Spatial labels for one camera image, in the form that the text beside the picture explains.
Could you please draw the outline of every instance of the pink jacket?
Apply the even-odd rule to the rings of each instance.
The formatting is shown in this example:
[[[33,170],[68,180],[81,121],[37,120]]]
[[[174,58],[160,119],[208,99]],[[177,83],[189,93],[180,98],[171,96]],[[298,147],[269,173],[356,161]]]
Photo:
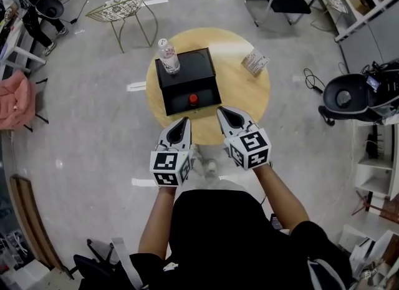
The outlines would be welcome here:
[[[18,70],[0,82],[0,129],[19,129],[35,116],[35,84]]]

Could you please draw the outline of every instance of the bottle cap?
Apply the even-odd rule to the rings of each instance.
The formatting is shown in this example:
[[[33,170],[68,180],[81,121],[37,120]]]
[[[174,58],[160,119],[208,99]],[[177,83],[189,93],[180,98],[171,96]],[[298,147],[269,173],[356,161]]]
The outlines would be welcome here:
[[[188,102],[190,103],[191,106],[197,106],[200,100],[196,94],[191,94],[188,97]]]
[[[167,40],[167,39],[161,38],[161,39],[158,41],[158,47],[159,47],[160,49],[165,49],[167,46],[168,46],[168,40]]]

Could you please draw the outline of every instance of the black box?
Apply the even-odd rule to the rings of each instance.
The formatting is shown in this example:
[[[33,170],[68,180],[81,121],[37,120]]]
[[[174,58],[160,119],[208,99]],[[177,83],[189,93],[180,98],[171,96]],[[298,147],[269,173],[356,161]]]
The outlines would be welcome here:
[[[160,59],[155,60],[167,116],[220,104],[222,101],[209,49],[197,49],[177,56],[180,71],[175,75],[166,72]],[[191,94],[198,96],[198,105],[190,105],[188,97]]]

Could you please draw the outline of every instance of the chair leg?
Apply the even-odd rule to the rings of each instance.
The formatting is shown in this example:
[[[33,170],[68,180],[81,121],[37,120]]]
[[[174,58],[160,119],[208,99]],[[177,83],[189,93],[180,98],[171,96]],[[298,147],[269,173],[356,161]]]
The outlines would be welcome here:
[[[62,270],[64,270],[64,272],[67,274],[67,276],[69,277],[69,279],[75,280],[73,274],[77,271],[77,267],[73,267],[71,270],[69,270],[67,267],[62,266]]]
[[[121,41],[120,36],[122,35],[122,29],[123,29],[123,27],[125,26],[125,24],[126,24],[126,21],[123,20],[122,27],[120,28],[120,31],[119,31],[119,40],[120,40],[120,41]]]
[[[313,5],[313,3],[315,3],[315,1],[316,0],[311,0],[310,3],[308,4],[308,6],[311,7]],[[302,19],[302,17],[304,17],[305,14],[301,14],[300,16],[298,16],[298,18],[295,21],[292,21],[291,19],[289,19],[285,13],[284,13],[284,15],[286,16],[288,23],[290,25],[295,25]]]
[[[148,5],[145,4],[144,2],[143,2],[143,4],[145,5],[145,7],[148,8],[148,10],[151,12],[151,14],[152,14],[152,16],[154,17],[154,20],[155,20],[156,27],[155,27],[154,38],[152,39],[152,42],[151,42],[151,46],[152,46],[154,44],[154,42],[155,42],[156,35],[158,35],[158,20],[156,19],[156,16],[155,16],[154,12],[148,7]]]
[[[314,22],[317,22],[325,13],[327,13],[329,10],[328,9],[326,9],[322,14],[320,14],[320,15],[318,15],[315,19],[314,19],[314,21],[312,21],[311,22],[311,26],[313,26],[314,28],[316,28],[316,29],[318,29],[318,30],[320,30],[320,31],[322,31],[322,32],[334,32],[335,30],[334,29],[324,29],[324,28],[321,28],[321,27],[318,27],[318,26],[316,26],[315,24],[314,24]]]
[[[41,116],[38,115],[38,114],[35,114],[35,116],[36,116],[37,118],[40,118],[41,120],[43,120],[43,122],[49,123],[49,121],[48,121],[47,119],[45,119],[44,117],[41,117]]]
[[[31,127],[28,127],[27,125],[24,125],[24,127],[25,127],[26,129],[28,129],[28,131],[30,131],[31,133],[33,132],[33,129],[32,129]]]
[[[148,40],[147,35],[145,34],[145,31],[144,31],[144,29],[143,29],[143,26],[142,26],[142,24],[140,23],[140,21],[138,20],[137,13],[135,14],[135,16],[136,16],[136,20],[137,20],[137,22],[138,22],[138,25],[140,25],[140,28],[142,29],[142,32],[143,32],[143,34],[144,34],[145,40],[146,40],[147,43],[148,43],[148,46],[151,47],[152,44],[150,44],[150,41]]]
[[[125,53],[125,51],[123,50],[123,47],[122,47],[122,45],[120,43],[120,33],[122,32],[122,30],[120,30],[119,37],[118,37],[118,34],[117,34],[116,30],[115,30],[115,27],[113,26],[113,22],[111,22],[111,26],[112,26],[113,32],[115,33],[115,37],[117,38],[120,50],[122,51],[122,53]]]
[[[105,262],[104,258],[101,257],[101,256],[99,255],[99,253],[96,252],[96,250],[93,249],[93,247],[92,247],[92,241],[91,241],[90,239],[87,240],[87,246],[89,247],[89,249],[93,252],[93,254],[95,255],[95,257],[96,257],[101,263],[104,263],[104,262]]]
[[[105,261],[108,263],[111,260],[112,251],[113,251],[113,243],[110,243],[110,251],[108,252],[107,258],[105,259]]]
[[[41,83],[46,83],[48,81],[48,78],[45,78],[43,80],[41,80],[40,82],[36,82],[36,85],[39,85]]]
[[[254,20],[254,23],[255,23],[256,27],[259,27],[259,25],[263,24],[264,21],[266,20],[266,17],[269,14],[269,11],[270,11],[270,7],[271,7],[271,5],[273,3],[273,0],[269,0],[269,2],[268,2],[267,8],[266,8],[266,15],[265,15],[265,17],[264,17],[262,22],[258,21],[258,19],[256,18],[255,14],[251,11],[251,9],[247,5],[248,2],[255,2],[255,1],[267,1],[267,0],[245,0],[244,1],[245,7],[247,8],[247,11],[248,11],[249,15],[251,15],[252,19]]]

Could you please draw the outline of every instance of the water bottle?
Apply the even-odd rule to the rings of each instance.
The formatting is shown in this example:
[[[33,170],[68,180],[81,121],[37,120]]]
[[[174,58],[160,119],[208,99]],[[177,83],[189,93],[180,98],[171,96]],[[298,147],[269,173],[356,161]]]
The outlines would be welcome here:
[[[160,60],[162,61],[166,72],[171,75],[177,74],[180,70],[180,63],[175,48],[164,38],[158,41],[158,47]]]

